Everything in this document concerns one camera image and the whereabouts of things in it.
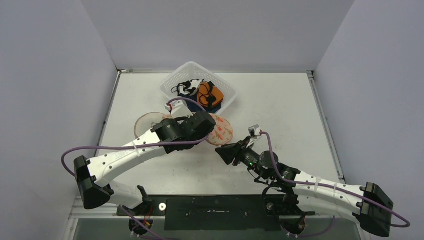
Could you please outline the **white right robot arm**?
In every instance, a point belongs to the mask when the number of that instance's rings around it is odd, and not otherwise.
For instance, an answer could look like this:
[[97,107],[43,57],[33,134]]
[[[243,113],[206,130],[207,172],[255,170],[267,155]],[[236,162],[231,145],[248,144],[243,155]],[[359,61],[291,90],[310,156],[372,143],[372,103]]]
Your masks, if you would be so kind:
[[256,153],[249,137],[215,152],[227,165],[243,164],[257,174],[258,181],[282,191],[282,207],[290,215],[326,214],[352,221],[378,237],[390,235],[394,203],[375,183],[348,185],[308,174],[280,163],[274,152]]

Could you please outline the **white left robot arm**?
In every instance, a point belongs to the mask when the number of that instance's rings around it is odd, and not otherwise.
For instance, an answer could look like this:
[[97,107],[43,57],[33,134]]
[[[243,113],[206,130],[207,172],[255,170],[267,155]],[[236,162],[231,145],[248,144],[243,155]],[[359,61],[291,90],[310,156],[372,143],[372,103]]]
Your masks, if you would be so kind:
[[216,121],[200,111],[191,116],[166,118],[123,147],[110,147],[98,157],[80,156],[73,161],[74,177],[86,210],[106,203],[125,206],[136,215],[149,210],[149,198],[142,186],[130,186],[115,179],[138,165],[174,151],[190,150],[205,141]]

